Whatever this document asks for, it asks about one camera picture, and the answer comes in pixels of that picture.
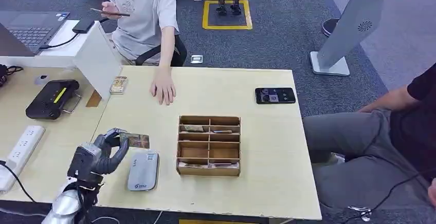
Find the power strip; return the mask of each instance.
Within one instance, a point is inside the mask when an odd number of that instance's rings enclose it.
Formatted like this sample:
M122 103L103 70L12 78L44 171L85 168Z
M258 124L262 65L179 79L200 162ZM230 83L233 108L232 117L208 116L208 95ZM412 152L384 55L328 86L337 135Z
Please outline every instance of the power strip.
M44 132L45 129L42 126L30 125L18 139L6 160L6 166L11 168L17 176L23 170ZM8 192L14 183L14 176L5 167L0 166L0 192Z

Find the white power bank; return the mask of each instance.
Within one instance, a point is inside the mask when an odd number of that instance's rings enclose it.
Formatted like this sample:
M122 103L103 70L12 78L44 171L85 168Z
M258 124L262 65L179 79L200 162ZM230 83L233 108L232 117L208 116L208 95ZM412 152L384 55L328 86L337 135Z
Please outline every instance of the white power bank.
M153 150L136 152L130 165L127 188L131 191L149 191L156 186L159 155Z

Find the kiosk stand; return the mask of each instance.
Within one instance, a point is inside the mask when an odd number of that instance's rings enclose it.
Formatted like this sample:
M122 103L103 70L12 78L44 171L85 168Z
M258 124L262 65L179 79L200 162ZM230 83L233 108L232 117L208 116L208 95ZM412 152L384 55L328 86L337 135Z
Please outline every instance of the kiosk stand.
M378 27L382 7L383 0L350 0L322 48L311 52L313 72L350 75L344 56Z

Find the cardboard compartment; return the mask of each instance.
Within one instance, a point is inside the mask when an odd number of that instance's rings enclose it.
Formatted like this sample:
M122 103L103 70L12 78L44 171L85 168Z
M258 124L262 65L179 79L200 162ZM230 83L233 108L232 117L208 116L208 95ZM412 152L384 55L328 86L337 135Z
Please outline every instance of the cardboard compartment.
M179 142L180 155L184 158L208 158L209 144L207 142Z
M208 134L201 133L179 133L179 141L209 141Z
M238 176L240 137L238 117L181 116L176 170L181 175Z
M239 158L239 143L220 143L209 144L209 158Z
M239 142L240 134L211 134L210 141L215 142Z
M211 125L209 127L211 133L216 134L235 134L241 131L239 126L222 126L222 125Z
M207 116L180 116L180 125L210 125Z
M238 117L211 116L210 125L240 125Z
M178 128L179 133L207 133L209 131L208 125L180 125Z

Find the office chair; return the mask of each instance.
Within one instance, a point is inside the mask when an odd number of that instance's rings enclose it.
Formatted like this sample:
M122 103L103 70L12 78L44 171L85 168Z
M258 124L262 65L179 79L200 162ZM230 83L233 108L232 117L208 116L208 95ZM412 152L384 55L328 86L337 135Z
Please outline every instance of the office chair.
M100 23L104 23L105 21L108 21L109 18L103 18L100 20ZM179 35L175 35L175 45L174 45L174 53L173 53L173 59L171 60L171 66L183 66L186 60L186 56L188 55L188 51L186 50L186 47L182 40L180 39ZM142 66L144 62L155 56L156 54L160 53L160 45L156 46L149 51L141 54L138 58L135 60L135 65Z

